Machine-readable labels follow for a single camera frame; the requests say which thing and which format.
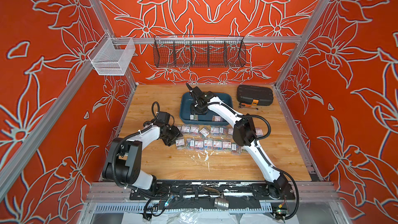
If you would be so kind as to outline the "eleventh clear paper clip box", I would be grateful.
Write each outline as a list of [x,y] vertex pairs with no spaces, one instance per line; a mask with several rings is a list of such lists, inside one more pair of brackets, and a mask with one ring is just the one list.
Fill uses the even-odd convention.
[[213,150],[213,140],[210,139],[204,140],[204,149]]

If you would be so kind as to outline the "thirteenth clear paper clip box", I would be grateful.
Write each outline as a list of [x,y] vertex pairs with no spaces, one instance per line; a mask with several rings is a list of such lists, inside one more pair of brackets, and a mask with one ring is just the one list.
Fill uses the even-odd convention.
[[213,150],[223,150],[221,140],[213,140]]

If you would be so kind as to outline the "sixteenth clear paper clip box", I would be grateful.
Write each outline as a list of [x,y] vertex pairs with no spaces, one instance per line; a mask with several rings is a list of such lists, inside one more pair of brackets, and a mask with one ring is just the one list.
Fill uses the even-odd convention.
[[243,147],[243,146],[241,147],[241,152],[242,153],[248,153],[247,149],[245,147]]

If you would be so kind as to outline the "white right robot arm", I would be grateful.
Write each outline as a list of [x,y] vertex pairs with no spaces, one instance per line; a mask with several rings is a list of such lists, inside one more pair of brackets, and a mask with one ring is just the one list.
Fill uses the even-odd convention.
[[[195,113],[204,114],[212,111],[226,120],[233,128],[234,142],[244,148],[259,167],[269,189],[269,196],[273,199],[281,199],[287,193],[293,194],[299,199],[296,183],[293,177],[277,168],[262,148],[260,141],[268,138],[271,134],[269,122],[259,115],[242,114],[228,106],[213,92],[203,92],[199,87],[191,87],[186,84],[189,94],[193,98],[193,110]],[[254,119],[262,120],[267,126],[267,132],[263,136],[256,134]]]

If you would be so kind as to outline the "seventeenth clear paper clip box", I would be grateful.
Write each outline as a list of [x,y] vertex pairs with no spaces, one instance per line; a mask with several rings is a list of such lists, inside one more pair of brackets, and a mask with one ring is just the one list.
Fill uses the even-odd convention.
[[195,139],[186,139],[186,150],[195,149]]

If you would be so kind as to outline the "eighteenth clear paper clip box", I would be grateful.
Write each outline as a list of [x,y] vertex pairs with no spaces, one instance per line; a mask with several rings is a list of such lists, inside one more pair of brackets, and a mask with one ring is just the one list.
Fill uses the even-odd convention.
[[175,142],[175,145],[178,150],[185,149],[185,147],[186,147],[185,139],[184,138],[177,139]]

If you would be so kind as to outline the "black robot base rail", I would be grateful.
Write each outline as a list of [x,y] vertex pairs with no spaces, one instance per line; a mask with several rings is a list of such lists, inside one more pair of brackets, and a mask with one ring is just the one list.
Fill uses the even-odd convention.
[[269,196],[266,181],[226,180],[159,180],[155,192],[131,190],[129,199],[141,201],[141,212],[147,214],[183,211],[222,211],[214,207],[215,198],[229,201],[231,214],[269,213],[288,216],[293,214],[296,199],[287,193],[285,198]]

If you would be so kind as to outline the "fourteenth clear paper clip box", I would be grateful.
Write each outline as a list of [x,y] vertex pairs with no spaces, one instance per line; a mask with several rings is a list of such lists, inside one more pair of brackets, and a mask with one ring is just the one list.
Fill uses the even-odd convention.
[[222,150],[223,151],[231,151],[232,143],[230,141],[222,141]]

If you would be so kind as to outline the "twelfth clear paper clip box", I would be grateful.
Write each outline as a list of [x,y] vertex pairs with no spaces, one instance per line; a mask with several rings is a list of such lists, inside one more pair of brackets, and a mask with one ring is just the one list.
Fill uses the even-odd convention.
[[195,140],[194,141],[194,150],[199,150],[199,151],[204,150],[204,141],[203,140]]

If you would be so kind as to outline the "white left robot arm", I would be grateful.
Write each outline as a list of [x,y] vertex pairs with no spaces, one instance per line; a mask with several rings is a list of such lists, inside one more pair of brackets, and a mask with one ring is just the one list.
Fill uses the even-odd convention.
[[142,152],[152,142],[162,140],[170,147],[182,138],[173,124],[170,113],[160,111],[158,102],[152,104],[153,119],[146,121],[143,129],[124,138],[113,139],[102,170],[102,178],[113,181],[118,187],[155,192],[157,178],[141,169]]

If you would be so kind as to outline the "fifteenth clear paper clip box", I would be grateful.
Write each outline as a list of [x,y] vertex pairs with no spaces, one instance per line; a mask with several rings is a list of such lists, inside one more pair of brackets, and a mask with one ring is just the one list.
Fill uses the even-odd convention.
[[241,147],[235,143],[231,144],[231,154],[233,155],[240,155],[241,154]]

